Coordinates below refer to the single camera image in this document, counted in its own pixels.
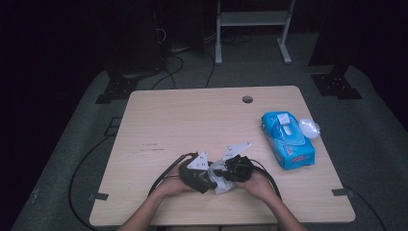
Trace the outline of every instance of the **forearm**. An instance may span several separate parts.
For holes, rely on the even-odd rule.
[[[119,231],[145,231],[147,230],[150,221],[153,219],[160,203],[165,198],[165,195],[154,191],[140,205],[137,211],[129,217],[117,230]]]
[[[306,230],[278,196],[274,195],[264,202],[275,215],[282,231]]]

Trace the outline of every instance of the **white metal stand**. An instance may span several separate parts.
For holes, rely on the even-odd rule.
[[[291,0],[287,11],[276,12],[221,12],[220,0],[217,1],[217,42],[216,64],[222,64],[221,27],[222,26],[267,26],[283,25],[282,38],[277,42],[281,50],[285,64],[291,64],[292,60],[286,48],[285,41],[291,24],[294,1]]]

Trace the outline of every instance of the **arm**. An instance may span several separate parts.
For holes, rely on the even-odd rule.
[[[235,182],[235,184],[266,203],[275,215],[283,231],[306,230],[289,208],[276,195],[268,179],[258,171],[253,171],[249,180],[245,182]]]
[[[168,174],[168,176],[176,175],[178,175],[178,166]],[[166,178],[149,196],[147,196],[137,211],[131,215],[117,230],[146,230],[163,199],[185,191],[191,191],[191,188],[185,185],[182,180],[172,177]]]

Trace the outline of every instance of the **wet wipes package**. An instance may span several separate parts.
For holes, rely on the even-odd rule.
[[[315,148],[289,112],[269,112],[262,128],[279,166],[289,170],[315,163]]]

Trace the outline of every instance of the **wooden tabletop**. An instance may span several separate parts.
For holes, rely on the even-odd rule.
[[[252,103],[242,98],[250,96]],[[283,201],[301,222],[350,222],[355,218],[321,138],[312,140],[316,164],[284,170],[261,128],[266,112],[312,118],[297,87],[135,91],[129,98],[95,200],[92,225],[120,225],[147,197],[154,181],[182,154],[207,152],[219,160],[227,146],[250,141],[242,156],[260,162],[275,179]],[[164,200],[153,225],[276,223],[268,207],[242,189],[216,195],[184,192]]]

